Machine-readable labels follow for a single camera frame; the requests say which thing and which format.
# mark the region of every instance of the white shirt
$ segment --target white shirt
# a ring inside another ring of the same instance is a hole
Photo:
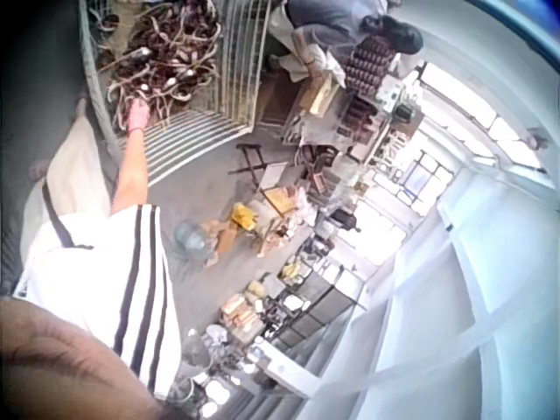
[[[46,223],[31,245],[15,297],[89,331],[150,391],[166,396],[181,345],[159,209],[133,206],[108,220],[80,214],[60,220],[75,244],[94,248],[62,248]]]

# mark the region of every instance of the red glove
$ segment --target red glove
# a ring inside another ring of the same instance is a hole
[[[129,133],[133,130],[144,130],[150,119],[150,107],[142,100],[136,98],[132,101],[129,112]]]

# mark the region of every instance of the wire rack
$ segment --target wire rack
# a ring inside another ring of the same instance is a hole
[[[108,151],[118,162],[124,139],[116,136],[111,125],[105,80],[95,67],[98,46],[96,28],[92,24],[92,11],[103,18],[119,6],[116,1],[79,0],[79,11],[80,42],[89,93]],[[213,0],[213,3],[223,27],[216,60],[220,77],[199,89],[189,109],[173,116],[169,124],[156,124],[146,130],[150,186],[211,149],[249,133],[255,126],[270,0]]]

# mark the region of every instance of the concrete floor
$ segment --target concrete floor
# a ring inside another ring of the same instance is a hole
[[[282,146],[264,130],[256,129],[253,134],[210,151],[154,185],[150,189],[150,202],[162,208],[162,228],[168,244],[181,221],[225,221],[236,201],[250,199],[250,175],[228,175],[228,171],[245,166],[242,153],[235,149],[238,143],[262,144],[265,162],[284,161],[293,155],[292,148]],[[297,168],[291,171],[289,168],[281,184],[290,183],[297,175]],[[218,263],[195,273],[168,251],[179,325],[185,329],[202,329],[214,322],[220,305],[265,272],[277,273],[309,233],[308,229],[300,229],[289,245],[271,251],[264,258],[256,257],[249,238],[238,237],[234,248]]]
[[[49,3],[29,16],[18,32],[3,33],[2,66],[2,293],[21,273],[19,236],[25,201],[32,189],[29,167],[51,159],[67,135],[76,99],[85,88],[77,21],[77,2]],[[263,144],[266,160],[282,161],[293,150],[284,148],[264,131],[225,144],[184,166],[150,189],[150,201],[162,207],[164,238],[171,244],[183,220],[225,220],[231,206],[251,195],[248,174],[228,176],[244,166],[239,142]],[[99,139],[108,184],[116,168]],[[297,175],[292,171],[288,177]],[[250,240],[239,238],[234,249],[213,267],[187,270],[168,252],[179,324],[203,329],[233,293],[265,271],[277,272],[308,232],[302,231],[286,248],[256,258]]]

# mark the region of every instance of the eyebrow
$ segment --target eyebrow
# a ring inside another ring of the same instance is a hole
[[[103,385],[105,387],[114,388],[114,385],[107,380],[101,378],[99,375],[87,369],[80,369],[80,363],[74,364],[66,360],[59,360],[59,358],[48,357],[24,357],[14,360],[6,360],[0,357],[0,366],[2,368],[30,368],[46,372],[51,372],[56,375],[64,376],[66,378],[85,380],[88,382]]]

